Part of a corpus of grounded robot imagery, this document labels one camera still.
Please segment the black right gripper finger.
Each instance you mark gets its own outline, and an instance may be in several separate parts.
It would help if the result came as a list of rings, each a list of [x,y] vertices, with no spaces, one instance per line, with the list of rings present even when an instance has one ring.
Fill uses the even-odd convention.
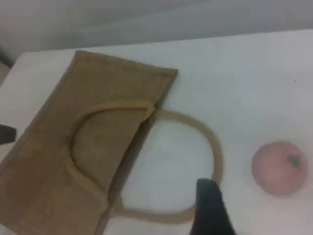
[[[0,125],[0,145],[9,144],[16,140],[16,128]]]
[[[196,185],[195,218],[191,235],[235,235],[219,186],[210,179]]]

